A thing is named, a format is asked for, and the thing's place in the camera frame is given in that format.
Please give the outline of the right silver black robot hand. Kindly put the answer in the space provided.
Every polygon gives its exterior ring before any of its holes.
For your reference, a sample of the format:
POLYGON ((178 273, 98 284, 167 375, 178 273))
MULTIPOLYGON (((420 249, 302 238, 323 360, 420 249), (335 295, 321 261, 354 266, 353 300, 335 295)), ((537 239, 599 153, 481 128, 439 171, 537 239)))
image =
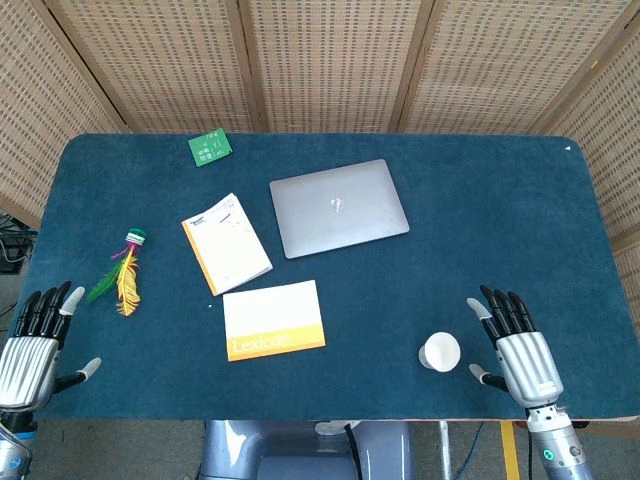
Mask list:
POLYGON ((466 302, 480 320, 502 374, 471 364, 472 375, 484 385, 509 393, 525 409, 556 403, 564 386, 548 343, 523 300, 514 292, 503 293, 486 285, 480 291, 486 303, 471 297, 466 302))

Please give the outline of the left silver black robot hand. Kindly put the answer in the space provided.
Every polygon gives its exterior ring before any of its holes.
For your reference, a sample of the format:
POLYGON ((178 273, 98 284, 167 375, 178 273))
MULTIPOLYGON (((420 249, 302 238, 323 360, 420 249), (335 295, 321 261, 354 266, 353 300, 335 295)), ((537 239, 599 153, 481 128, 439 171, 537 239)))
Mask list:
POLYGON ((66 376, 58 376, 59 357, 85 288, 66 281, 35 291, 22 305, 1 355, 1 410, 28 413, 50 398, 86 382, 101 366, 99 357, 66 376))

